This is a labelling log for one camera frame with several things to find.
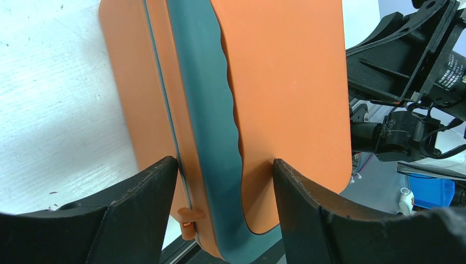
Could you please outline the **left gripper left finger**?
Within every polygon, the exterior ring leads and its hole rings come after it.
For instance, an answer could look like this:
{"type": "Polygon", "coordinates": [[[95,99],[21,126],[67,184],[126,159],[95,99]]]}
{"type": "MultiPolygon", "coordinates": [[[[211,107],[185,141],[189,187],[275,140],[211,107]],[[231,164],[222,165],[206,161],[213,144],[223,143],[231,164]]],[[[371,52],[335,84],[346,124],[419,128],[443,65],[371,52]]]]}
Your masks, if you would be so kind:
{"type": "Polygon", "coordinates": [[[158,263],[177,173],[167,156],[54,211],[1,214],[1,263],[158,263]]]}

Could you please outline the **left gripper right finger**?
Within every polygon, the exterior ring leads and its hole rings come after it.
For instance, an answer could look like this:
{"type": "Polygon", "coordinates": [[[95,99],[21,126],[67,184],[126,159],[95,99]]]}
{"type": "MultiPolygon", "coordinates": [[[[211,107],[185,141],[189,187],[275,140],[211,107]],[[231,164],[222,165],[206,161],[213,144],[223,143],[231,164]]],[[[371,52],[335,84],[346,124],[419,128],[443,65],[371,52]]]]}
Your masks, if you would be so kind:
{"type": "Polygon", "coordinates": [[[465,263],[465,208],[411,216],[374,210],[281,159],[273,183],[287,263],[465,263]]]}

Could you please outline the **orange plastic medicine box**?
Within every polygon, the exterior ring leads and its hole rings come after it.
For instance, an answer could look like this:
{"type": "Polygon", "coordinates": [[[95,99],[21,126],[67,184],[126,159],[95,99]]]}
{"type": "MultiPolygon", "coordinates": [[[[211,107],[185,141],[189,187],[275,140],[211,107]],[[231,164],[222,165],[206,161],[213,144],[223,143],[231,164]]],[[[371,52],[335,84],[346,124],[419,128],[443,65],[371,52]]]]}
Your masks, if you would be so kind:
{"type": "Polygon", "coordinates": [[[277,158],[346,188],[341,1],[102,1],[98,16],[139,167],[179,160],[184,237],[229,263],[278,242],[277,158]]]}

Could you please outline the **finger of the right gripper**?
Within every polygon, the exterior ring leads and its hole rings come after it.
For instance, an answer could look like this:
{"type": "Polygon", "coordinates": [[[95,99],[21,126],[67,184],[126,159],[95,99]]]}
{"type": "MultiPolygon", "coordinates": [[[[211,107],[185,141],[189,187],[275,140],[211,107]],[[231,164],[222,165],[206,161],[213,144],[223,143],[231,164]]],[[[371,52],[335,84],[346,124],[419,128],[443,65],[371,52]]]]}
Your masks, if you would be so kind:
{"type": "Polygon", "coordinates": [[[417,12],[381,19],[346,51],[349,95],[374,102],[417,102],[446,71],[461,34],[458,1],[426,1],[417,12]]]}

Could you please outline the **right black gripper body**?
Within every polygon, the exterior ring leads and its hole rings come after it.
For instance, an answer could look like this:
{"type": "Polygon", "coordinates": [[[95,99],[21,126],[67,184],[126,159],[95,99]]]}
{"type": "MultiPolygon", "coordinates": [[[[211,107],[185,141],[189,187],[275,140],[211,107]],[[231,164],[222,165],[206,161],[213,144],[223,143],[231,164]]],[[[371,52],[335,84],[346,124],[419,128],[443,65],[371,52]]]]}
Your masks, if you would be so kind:
{"type": "Polygon", "coordinates": [[[420,7],[411,17],[415,42],[413,87],[420,101],[465,120],[465,9],[420,7]]]}

